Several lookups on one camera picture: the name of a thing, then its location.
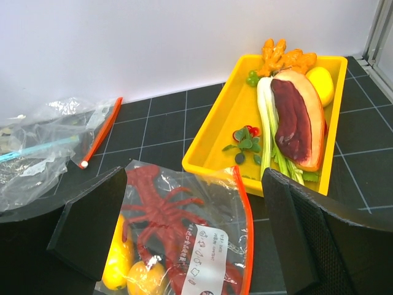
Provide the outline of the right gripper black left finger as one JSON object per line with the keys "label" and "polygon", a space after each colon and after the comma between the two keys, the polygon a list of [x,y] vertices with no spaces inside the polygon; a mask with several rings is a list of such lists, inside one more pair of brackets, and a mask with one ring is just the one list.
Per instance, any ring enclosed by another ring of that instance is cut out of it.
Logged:
{"label": "right gripper black left finger", "polygon": [[1,213],[1,294],[93,294],[126,182],[116,167]]}

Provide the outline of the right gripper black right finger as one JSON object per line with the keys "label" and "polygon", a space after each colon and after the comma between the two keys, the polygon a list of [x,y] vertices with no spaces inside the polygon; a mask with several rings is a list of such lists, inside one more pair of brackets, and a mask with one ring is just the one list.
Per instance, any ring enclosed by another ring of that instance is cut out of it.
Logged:
{"label": "right gripper black right finger", "polygon": [[267,168],[262,189],[288,294],[392,294],[392,223]]}

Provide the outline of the orange toy pumpkin slice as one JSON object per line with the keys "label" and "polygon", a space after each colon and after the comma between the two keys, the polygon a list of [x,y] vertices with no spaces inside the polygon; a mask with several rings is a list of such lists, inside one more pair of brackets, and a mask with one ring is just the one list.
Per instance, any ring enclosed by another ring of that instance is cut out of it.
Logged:
{"label": "orange toy pumpkin slice", "polygon": [[125,218],[119,214],[111,246],[108,252],[102,281],[110,290],[121,290],[126,287],[126,276],[134,261],[134,249],[131,230],[127,230],[126,242],[122,241]]}

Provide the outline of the yellow toy apple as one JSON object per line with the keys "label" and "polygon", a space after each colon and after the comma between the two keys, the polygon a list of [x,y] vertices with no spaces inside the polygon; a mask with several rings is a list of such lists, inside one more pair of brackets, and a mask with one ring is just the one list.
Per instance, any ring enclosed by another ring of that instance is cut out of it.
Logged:
{"label": "yellow toy apple", "polygon": [[135,263],[126,278],[128,294],[165,294],[165,272],[165,268],[159,262],[153,266],[146,266],[143,261]]}

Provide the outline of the clear bag blue zipper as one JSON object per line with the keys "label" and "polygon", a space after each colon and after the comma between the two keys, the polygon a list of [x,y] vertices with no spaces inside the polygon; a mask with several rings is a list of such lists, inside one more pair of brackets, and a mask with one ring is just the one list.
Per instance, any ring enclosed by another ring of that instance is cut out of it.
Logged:
{"label": "clear bag blue zipper", "polygon": [[53,101],[14,126],[12,152],[1,156],[1,211],[23,207],[49,191],[69,160],[84,161],[109,107],[77,98]]}

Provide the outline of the bag of white pieces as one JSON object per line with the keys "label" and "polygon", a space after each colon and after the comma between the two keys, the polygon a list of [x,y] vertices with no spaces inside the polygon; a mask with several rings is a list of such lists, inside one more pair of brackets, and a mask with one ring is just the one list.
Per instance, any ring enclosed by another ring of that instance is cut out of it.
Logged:
{"label": "bag of white pieces", "polygon": [[14,127],[25,117],[24,114],[20,114],[16,117],[1,119],[1,155],[17,151],[20,148],[21,143],[12,135],[12,132]]}

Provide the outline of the toy green onion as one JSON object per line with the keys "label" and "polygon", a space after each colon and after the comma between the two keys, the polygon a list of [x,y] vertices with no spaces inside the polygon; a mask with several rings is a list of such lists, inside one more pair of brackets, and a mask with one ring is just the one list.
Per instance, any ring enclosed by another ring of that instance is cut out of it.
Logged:
{"label": "toy green onion", "polygon": [[257,106],[262,121],[263,147],[262,159],[260,163],[260,176],[263,176],[265,169],[270,168],[273,159],[278,164],[279,171],[300,184],[305,181],[319,181],[317,172],[307,172],[296,167],[292,160],[285,158],[275,143],[273,137],[278,131],[278,115],[274,105],[273,92],[271,90],[272,77],[263,77],[257,84]]}

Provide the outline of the toy meat slab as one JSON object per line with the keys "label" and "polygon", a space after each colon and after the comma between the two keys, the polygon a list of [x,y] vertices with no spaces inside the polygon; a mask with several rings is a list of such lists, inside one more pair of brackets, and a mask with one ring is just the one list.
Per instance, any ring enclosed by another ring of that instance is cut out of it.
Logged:
{"label": "toy meat slab", "polygon": [[325,117],[319,95],[301,73],[283,70],[271,81],[278,113],[275,143],[283,156],[305,171],[321,167],[324,148]]}

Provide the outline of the toy radish with leaves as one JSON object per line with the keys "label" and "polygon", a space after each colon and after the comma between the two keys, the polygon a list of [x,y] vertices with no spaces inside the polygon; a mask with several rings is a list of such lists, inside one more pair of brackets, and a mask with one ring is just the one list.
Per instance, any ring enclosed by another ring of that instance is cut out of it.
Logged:
{"label": "toy radish with leaves", "polygon": [[261,131],[258,127],[245,125],[232,133],[234,144],[229,144],[222,149],[222,152],[231,149],[237,149],[238,152],[234,156],[235,163],[242,165],[246,161],[246,154],[251,153],[252,159],[256,165],[261,165],[262,158],[259,155],[262,148],[260,147]]}

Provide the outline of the yellow plastic tray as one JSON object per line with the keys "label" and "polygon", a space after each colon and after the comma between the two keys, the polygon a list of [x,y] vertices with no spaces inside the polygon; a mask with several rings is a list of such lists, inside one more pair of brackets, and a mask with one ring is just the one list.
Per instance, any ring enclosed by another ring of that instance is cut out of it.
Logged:
{"label": "yellow plastic tray", "polygon": [[[262,127],[257,108],[256,89],[246,84],[249,71],[262,65],[260,55],[243,55],[237,61],[228,81],[213,104],[182,160],[185,171],[197,175],[211,175],[235,165],[237,149],[224,150],[234,142],[232,134],[245,125]],[[306,182],[305,186],[322,195],[329,190],[333,152],[340,115],[341,98],[348,61],[345,57],[319,56],[316,66],[327,69],[332,77],[335,96],[324,109],[327,133],[324,141],[324,158],[319,170],[318,182]]]}

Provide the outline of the black grid mat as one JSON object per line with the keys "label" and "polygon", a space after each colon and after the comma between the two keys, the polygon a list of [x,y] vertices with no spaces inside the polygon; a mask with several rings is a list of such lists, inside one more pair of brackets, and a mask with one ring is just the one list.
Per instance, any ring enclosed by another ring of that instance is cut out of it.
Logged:
{"label": "black grid mat", "polygon": [[[85,170],[67,164],[56,194],[132,160],[176,171],[222,84],[124,104],[113,129]],[[392,222],[392,103],[357,55],[348,57],[328,195]],[[251,294],[285,294],[263,198],[249,196],[254,216]]]}

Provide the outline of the yellow toy lemon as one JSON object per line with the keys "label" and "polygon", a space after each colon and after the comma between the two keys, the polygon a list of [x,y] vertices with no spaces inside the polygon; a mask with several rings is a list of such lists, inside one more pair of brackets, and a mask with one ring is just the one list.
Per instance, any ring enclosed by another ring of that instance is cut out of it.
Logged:
{"label": "yellow toy lemon", "polygon": [[335,93],[330,72],[321,66],[317,66],[309,70],[306,77],[316,89],[322,107],[327,107],[332,102]]}

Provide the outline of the green toy grapes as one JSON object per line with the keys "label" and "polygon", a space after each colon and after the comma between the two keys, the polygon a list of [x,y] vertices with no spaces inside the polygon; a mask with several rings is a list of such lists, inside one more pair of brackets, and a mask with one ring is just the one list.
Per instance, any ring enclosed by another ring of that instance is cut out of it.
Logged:
{"label": "green toy grapes", "polygon": [[248,77],[246,79],[246,84],[250,87],[256,87],[260,78],[256,72],[256,70],[249,71]]}

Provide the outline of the orange toy carrot pieces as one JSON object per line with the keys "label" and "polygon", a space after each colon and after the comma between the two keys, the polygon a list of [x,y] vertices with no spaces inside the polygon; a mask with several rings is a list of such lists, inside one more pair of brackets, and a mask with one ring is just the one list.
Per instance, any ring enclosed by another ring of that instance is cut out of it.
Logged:
{"label": "orange toy carrot pieces", "polygon": [[262,67],[257,70],[258,77],[269,77],[279,71],[290,69],[306,74],[317,62],[317,54],[304,53],[301,49],[285,52],[287,43],[280,39],[277,43],[273,39],[265,41],[262,47]]}

